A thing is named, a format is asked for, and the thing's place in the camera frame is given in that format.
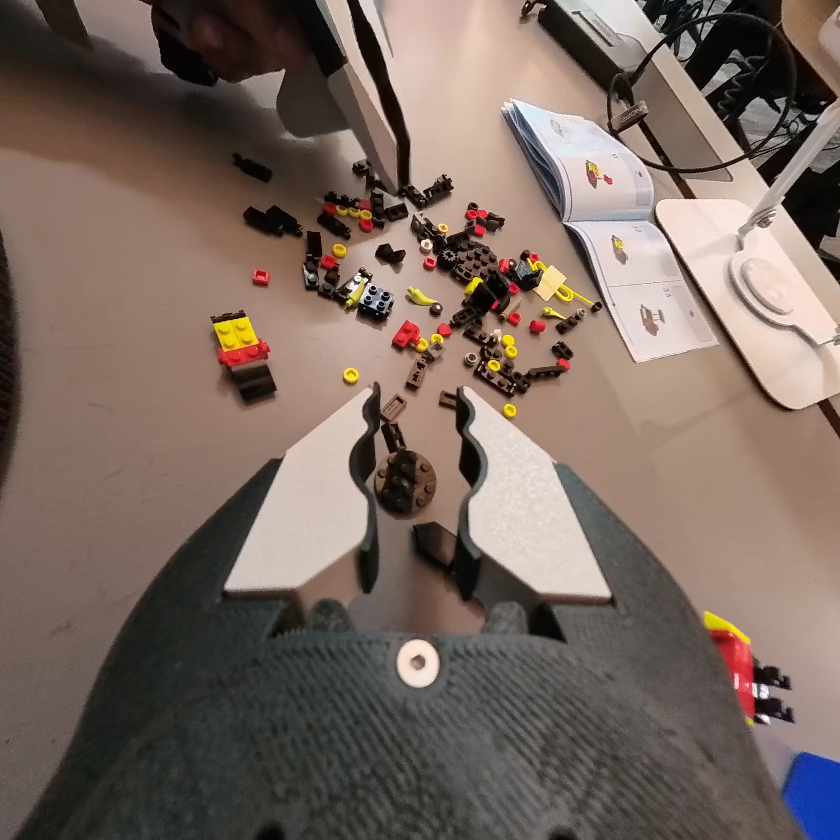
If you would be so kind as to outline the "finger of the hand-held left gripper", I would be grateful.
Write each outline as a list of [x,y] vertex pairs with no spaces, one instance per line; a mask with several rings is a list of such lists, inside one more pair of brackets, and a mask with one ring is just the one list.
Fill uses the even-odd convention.
[[[298,138],[310,138],[350,130],[366,159],[390,194],[388,170],[394,163],[393,136],[380,110],[380,101],[356,42],[351,17],[352,1],[292,1],[311,55],[298,70],[287,70],[276,97],[276,109],[283,127]],[[382,26],[393,49],[382,18],[381,2],[369,10],[376,28]]]
[[353,30],[366,69],[369,71],[380,101],[380,110],[393,136],[394,163],[388,176],[392,193],[399,193],[411,180],[411,142],[406,128],[403,108],[391,78],[392,52],[387,38],[381,38],[382,26],[373,25],[368,11],[375,11],[372,2],[351,2]]

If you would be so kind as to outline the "long red yellow lego model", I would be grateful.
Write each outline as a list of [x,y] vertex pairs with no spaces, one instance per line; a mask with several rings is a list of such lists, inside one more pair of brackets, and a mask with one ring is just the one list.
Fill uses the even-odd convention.
[[750,637],[728,620],[704,612],[703,623],[728,669],[748,725],[769,726],[772,720],[794,724],[793,708],[772,693],[772,689],[792,690],[791,678],[779,667],[757,659]]

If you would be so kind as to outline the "grey flat device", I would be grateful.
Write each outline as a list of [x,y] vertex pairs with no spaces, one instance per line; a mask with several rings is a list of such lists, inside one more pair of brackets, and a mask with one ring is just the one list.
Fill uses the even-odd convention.
[[[635,70],[662,36],[629,1],[547,2],[538,22],[601,88],[617,73]],[[663,163],[679,169],[722,163],[690,110],[700,93],[667,48],[633,90],[647,104],[649,142]]]

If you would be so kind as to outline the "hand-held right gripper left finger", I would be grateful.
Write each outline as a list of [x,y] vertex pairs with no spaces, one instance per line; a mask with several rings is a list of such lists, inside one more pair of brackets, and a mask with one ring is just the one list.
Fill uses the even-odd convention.
[[366,386],[280,460],[224,593],[231,597],[355,599],[379,574],[375,499],[381,389]]

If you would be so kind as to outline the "person's left hand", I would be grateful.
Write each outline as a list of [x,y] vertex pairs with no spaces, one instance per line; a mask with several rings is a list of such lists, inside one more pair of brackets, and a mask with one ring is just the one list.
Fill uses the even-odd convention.
[[224,81],[298,70],[311,50],[287,1],[224,1],[195,13],[190,46]]

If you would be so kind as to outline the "lego instruction booklet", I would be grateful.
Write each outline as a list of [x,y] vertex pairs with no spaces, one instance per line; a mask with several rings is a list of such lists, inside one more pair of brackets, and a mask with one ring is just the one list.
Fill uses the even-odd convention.
[[646,165],[595,122],[511,99],[501,112],[635,362],[718,345],[665,235]]

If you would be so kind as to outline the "tan chair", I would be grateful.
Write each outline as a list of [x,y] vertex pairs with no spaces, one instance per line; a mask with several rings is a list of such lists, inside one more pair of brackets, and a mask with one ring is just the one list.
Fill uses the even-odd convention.
[[839,97],[839,2],[782,1],[781,25],[791,45]]

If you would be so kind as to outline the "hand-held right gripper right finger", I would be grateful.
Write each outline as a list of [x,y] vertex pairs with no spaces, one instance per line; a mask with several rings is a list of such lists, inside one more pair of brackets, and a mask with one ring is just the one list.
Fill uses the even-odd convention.
[[456,392],[455,582],[465,601],[604,605],[612,591],[559,464],[474,389]]

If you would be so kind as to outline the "wooden furniture leg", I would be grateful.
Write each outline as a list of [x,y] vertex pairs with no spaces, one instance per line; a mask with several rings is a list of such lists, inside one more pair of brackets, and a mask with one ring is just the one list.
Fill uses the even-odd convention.
[[75,1],[35,1],[49,30],[68,44],[91,47],[90,36]]

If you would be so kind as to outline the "blue box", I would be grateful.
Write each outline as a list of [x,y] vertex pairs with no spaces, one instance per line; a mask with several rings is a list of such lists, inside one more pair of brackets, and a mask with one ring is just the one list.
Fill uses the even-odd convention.
[[800,752],[787,775],[784,800],[806,838],[839,838],[839,762]]

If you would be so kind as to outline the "pile of lego pieces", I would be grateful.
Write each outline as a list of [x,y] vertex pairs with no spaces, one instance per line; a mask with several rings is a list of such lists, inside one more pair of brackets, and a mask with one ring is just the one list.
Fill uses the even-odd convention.
[[[247,227],[270,237],[306,237],[301,263],[305,290],[316,291],[321,297],[335,301],[365,319],[383,322],[391,316],[395,296],[376,285],[373,274],[364,267],[345,280],[341,278],[340,265],[347,254],[345,243],[350,241],[353,232],[344,219],[354,219],[357,228],[369,234],[407,218],[407,207],[404,203],[385,205],[383,185],[373,177],[368,161],[354,163],[352,171],[355,176],[365,178],[369,195],[364,198],[336,192],[325,194],[316,223],[336,237],[337,241],[330,250],[323,247],[319,231],[304,230],[298,219],[279,205],[270,205],[266,209],[248,206],[243,212],[243,219]],[[502,227],[505,219],[476,203],[467,206],[467,224],[463,230],[450,234],[447,225],[434,225],[423,209],[449,194],[452,186],[451,178],[441,175],[424,191],[408,186],[402,192],[417,207],[411,231],[417,237],[419,251],[423,255],[423,269],[441,269],[465,285],[461,308],[449,320],[438,324],[436,332],[428,339],[414,322],[405,321],[397,330],[392,346],[416,353],[406,379],[406,388],[419,389],[427,368],[444,350],[447,337],[453,330],[462,329],[465,338],[481,347],[479,353],[468,353],[465,357],[468,368],[505,396],[524,394],[534,382],[555,380],[569,371],[574,357],[572,350],[567,343],[557,342],[551,349],[555,362],[519,372],[512,362],[517,349],[514,339],[498,330],[483,330],[482,323],[487,314],[509,324],[518,323],[518,312],[513,309],[519,304],[517,295],[536,290],[548,270],[533,252],[523,250],[518,259],[499,259],[488,245],[478,242],[477,238],[486,231]]]

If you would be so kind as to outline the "black round lego plate assembly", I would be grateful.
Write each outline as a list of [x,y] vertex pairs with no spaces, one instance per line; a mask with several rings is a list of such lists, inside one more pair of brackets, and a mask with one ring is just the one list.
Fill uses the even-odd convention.
[[[391,452],[374,473],[374,495],[380,506],[399,517],[410,518],[434,499],[437,477],[430,462],[411,449]],[[456,536],[438,521],[412,527],[412,540],[421,558],[438,571],[455,574]]]

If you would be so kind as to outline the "yellow red black lego block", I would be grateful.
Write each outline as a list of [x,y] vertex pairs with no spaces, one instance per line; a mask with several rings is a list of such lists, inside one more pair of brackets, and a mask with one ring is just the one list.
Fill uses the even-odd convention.
[[243,404],[261,403],[274,396],[277,385],[269,368],[270,346],[261,339],[245,311],[212,316],[217,361]]

